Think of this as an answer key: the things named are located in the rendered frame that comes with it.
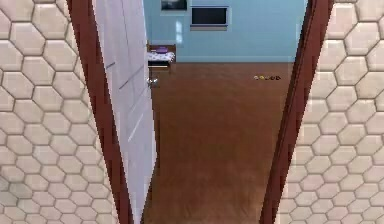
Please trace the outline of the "white room door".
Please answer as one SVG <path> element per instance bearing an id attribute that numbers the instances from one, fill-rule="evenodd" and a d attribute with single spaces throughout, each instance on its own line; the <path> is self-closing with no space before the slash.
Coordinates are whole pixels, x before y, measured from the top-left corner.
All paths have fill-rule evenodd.
<path id="1" fill-rule="evenodd" d="M 133 224 L 141 224 L 156 161 L 143 0 L 93 0 Z"/>

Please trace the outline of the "red-brown door frame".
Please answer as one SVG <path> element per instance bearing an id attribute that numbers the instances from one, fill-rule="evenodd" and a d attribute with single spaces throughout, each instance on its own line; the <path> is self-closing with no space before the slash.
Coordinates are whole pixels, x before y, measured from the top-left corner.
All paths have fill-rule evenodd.
<path id="1" fill-rule="evenodd" d="M 66 0 L 120 224 L 134 224 L 92 0 Z M 308 0 L 261 224 L 274 224 L 334 0 Z"/>

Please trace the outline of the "bed with patterned cover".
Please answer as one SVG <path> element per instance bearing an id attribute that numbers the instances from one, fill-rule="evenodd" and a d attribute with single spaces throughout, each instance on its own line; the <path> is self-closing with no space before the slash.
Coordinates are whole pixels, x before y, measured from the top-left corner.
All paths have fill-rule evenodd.
<path id="1" fill-rule="evenodd" d="M 168 52 L 165 54 L 156 53 L 156 49 L 160 46 L 168 48 Z M 147 45 L 147 58 L 148 67 L 151 69 L 170 71 L 172 66 L 176 62 L 176 45 Z"/>

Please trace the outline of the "dark framed picture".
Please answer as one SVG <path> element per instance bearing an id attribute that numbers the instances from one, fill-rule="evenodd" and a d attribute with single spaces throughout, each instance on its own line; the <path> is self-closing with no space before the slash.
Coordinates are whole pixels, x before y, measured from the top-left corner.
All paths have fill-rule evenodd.
<path id="1" fill-rule="evenodd" d="M 187 0 L 161 0 L 162 10 L 185 11 L 187 6 Z"/>

